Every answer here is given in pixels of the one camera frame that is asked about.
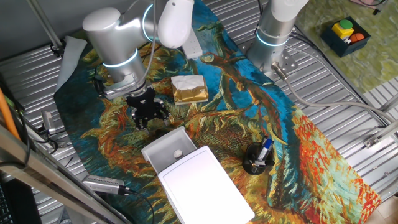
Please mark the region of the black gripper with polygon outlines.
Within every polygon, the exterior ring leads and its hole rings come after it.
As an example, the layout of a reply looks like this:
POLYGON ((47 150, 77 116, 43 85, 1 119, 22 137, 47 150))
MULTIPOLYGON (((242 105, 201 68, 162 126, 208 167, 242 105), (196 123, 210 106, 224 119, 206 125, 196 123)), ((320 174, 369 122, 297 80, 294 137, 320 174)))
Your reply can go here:
POLYGON ((140 96, 128 96, 127 104, 133 108, 132 120, 136 124, 136 129, 147 130, 148 120, 159 118, 165 125, 170 124, 170 113, 166 109, 161 99, 155 99, 155 90, 148 88, 140 96))

